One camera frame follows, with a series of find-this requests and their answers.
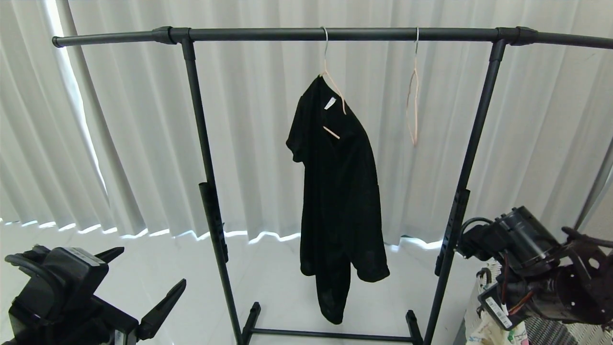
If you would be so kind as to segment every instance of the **black garment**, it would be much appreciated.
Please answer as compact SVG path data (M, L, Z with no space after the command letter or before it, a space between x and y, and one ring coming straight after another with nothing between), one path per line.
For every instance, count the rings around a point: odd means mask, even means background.
M327 110L330 99L336 101ZM358 277L387 277L379 185L370 142L357 117L317 77L298 102L287 147L305 166L300 270L315 275L319 307L333 324L343 321L351 264ZM328 133L323 126L337 134Z

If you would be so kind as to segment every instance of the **vertical rack pole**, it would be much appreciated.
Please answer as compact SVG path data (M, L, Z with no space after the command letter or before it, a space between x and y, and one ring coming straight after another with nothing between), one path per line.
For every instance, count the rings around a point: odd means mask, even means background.
M204 162L204 170L207 175L207 181L199 184L202 202L207 216L208 230L211 234L211 242L215 251L215 259L221 277L221 285L224 289L228 313L230 314L230 322L232 323L232 331L236 343L243 345L243 337L240 331L238 322L238 314L230 286L230 277L226 263L228 261L226 240L224 238L223 223L221 221L221 211L219 210L219 199L217 189L215 187L215 175L213 174L213 161L211 159L211 148L208 142L207 125L204 119L204 108L202 106L202 95L200 94L200 83L198 81L198 72L196 69L196 52L194 51L194 43L189 38L189 33L185 34L185 38L181 40L183 46L183 58L188 72L189 90L191 92L192 103L194 105L194 114L196 115L196 127L198 129L198 137L200 138L200 149L202 151L202 160Z
M434 330L436 328L436 321L438 320L439 313L441 312L445 288L447 287L449 273L451 272L451 265L453 264L454 251L460 234L460 228L462 226L464 213L466 211L466 205L468 204L469 191L466 189L468 186L468 178L470 177L470 171L473 168L474 158L477 154L477 147L481 138L481 132L483 131L487 109L489 108L490 101L492 100L492 93L494 90L494 85L496 84L496 77L498 76L498 70L500 68L500 62L502 61L506 44L507 42L501 39L495 41L492 46L490 61L487 67L487 74L485 75L485 81L483 84L483 91L481 92L481 98L477 107L477 114L474 118L473 130L470 133L470 139L468 140L468 147L466 148L464 163L462 164L462 170L460 171L458 186L455 190L454 204L452 205L451 213L449 215L447 229L443 238L443 246L441 247L441 253L436 259L435 274L439 276L439 278L436 285L434 300L432 301L432 310L430 311L428 327L425 331L424 345L432 344Z

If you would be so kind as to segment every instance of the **black metal clothes rack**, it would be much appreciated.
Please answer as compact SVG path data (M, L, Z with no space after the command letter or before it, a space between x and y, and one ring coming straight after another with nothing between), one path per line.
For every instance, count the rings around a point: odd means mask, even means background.
M328 40L330 41L415 41L417 39L417 28L330 28L327 29ZM613 39L604 37L578 36L570 34L540 33L536 30L524 27L516 28L495 28L495 29L473 29L473 28L419 28L419 39L421 41L467 41L467 42L491 42L492 50L490 53L489 65L481 98L477 107L473 129L466 148L466 154L460 177L458 180L455 197L449 214L449 220L444 232L443 245L436 259L435 274L439 277L436 286L430 319L422 339L417 319L412 310L406 313L406 322L410 331L409 337L402 336L382 336L364 334L345 334L315 331L297 330L277 330L257 328L256 322L260 314L261 307L255 302L249 312L245 326L240 328L234 296L230 286L226 263L228 252L226 240L224 238L221 211L217 189L215 187L215 176L213 174L213 162L211 161L211 150L208 142L207 127L205 124L204 110L202 107L202 97L200 95L200 85L196 71L196 54L194 52L195 41L325 41L326 35L321 28L253 28L253 29L191 29L173 28L163 26L151 31L131 32L131 33L112 33L95 34L72 37L53 37L52 42L56 47L67 47L71 45L90 45L106 43L126 43L126 42L159 42L163 44L181 44L183 56L187 67L189 88L196 116L196 126L200 138L200 148L207 181L199 185L200 194L204 204L207 223L211 233L211 241L215 250L215 257L221 276L226 303L232 323L232 330L238 345L249 345L254 334L265 335L286 335L286 336L311 336L320 338L338 339L364 339L374 341L389 341L399 343L413 343L416 345L431 345L443 303L445 288L451 265L454 259L454 250L460 234L460 227L463 222L466 205L470 191L466 189L468 178L473 167L477 146L483 130L487 109L492 99L492 93L498 69L507 45L528 45L534 43L573 45L580 47L613 49Z

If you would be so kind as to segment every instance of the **rack base bar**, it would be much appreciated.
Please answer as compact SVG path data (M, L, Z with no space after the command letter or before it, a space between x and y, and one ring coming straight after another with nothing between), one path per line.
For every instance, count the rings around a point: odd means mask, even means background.
M332 338L332 339L351 339L351 340L372 340L386 341L393 343L408 343L414 345L422 345L424 340L419 332L417 318L412 310L406 313L406 323L409 326L411 336L387 336L387 335L367 335L367 334L352 334L352 333L334 333L334 332L319 332L319 331L295 331L295 330L273 330L269 328L256 328L257 318L262 311L259 302L253 303L253 307L249 312L249 317L243 328L243 344L249 345L253 334L262 335L284 335L284 336L309 336L313 338Z

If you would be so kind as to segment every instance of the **white curtain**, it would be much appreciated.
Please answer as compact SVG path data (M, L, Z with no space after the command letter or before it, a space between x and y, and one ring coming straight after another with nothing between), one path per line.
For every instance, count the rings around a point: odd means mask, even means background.
M485 27L613 37L610 1L58 1L66 35L193 28ZM491 44L419 44L417 147L405 99L414 42L331 42L330 73L375 153L384 235L441 238ZM197 42L226 231L299 231L303 167L285 147L322 42ZM123 233L208 231L205 181L180 47L67 49L114 225ZM579 217L613 136L613 53L508 47L485 123L467 217L526 205L552 231Z
M0 216L108 228L114 221L83 112L52 35L43 2L0 1Z

